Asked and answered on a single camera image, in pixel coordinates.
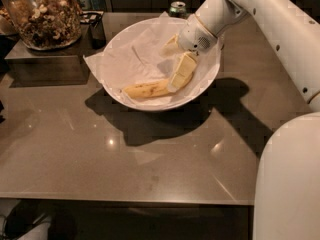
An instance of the can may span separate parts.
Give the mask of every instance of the can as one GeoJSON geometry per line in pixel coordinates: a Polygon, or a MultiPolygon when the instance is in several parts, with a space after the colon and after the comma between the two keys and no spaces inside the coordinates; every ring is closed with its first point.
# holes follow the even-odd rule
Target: can
{"type": "Polygon", "coordinates": [[[187,17],[186,4],[181,1],[172,2],[169,8],[169,16],[185,19],[187,17]]]}

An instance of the table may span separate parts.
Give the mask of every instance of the table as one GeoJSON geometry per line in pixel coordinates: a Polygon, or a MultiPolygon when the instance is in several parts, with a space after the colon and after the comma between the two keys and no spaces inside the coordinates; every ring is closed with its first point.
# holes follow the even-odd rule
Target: table
{"type": "MultiPolygon", "coordinates": [[[[107,39],[156,16],[106,13],[107,39]]],[[[214,84],[161,113],[118,104],[92,75],[42,87],[4,75],[0,197],[253,205],[267,140],[310,109],[251,17],[224,39],[214,84]]]]}

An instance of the jar of nuts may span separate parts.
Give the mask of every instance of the jar of nuts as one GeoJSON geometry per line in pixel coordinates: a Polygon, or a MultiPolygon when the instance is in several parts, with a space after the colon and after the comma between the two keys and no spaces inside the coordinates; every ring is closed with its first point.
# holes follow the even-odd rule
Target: jar of nuts
{"type": "Polygon", "coordinates": [[[28,48],[51,50],[76,42],[81,26],[75,0],[2,0],[28,48]]]}

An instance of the white paper liner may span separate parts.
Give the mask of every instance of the white paper liner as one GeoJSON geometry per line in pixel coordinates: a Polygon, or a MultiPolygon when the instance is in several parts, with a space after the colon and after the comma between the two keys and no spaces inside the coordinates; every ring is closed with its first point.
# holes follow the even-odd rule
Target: white paper liner
{"type": "Polygon", "coordinates": [[[173,71],[176,56],[162,58],[162,46],[186,24],[183,19],[163,13],[159,18],[141,21],[116,35],[103,52],[86,57],[92,74],[108,94],[123,105],[145,111],[179,107],[198,97],[215,79],[221,58],[221,42],[199,56],[190,83],[177,93],[163,97],[131,99],[122,88],[167,78],[173,71]]]}

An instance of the gray countertop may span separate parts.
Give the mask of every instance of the gray countertop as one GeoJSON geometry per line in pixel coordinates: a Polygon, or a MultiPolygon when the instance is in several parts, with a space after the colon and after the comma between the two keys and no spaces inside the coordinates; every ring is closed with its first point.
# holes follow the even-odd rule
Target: gray countertop
{"type": "MultiPolygon", "coordinates": [[[[107,38],[153,14],[108,13],[107,38]]],[[[227,30],[214,84],[146,113],[87,84],[12,87],[0,100],[0,197],[252,205],[272,133],[310,112],[252,18],[227,30]]]]}

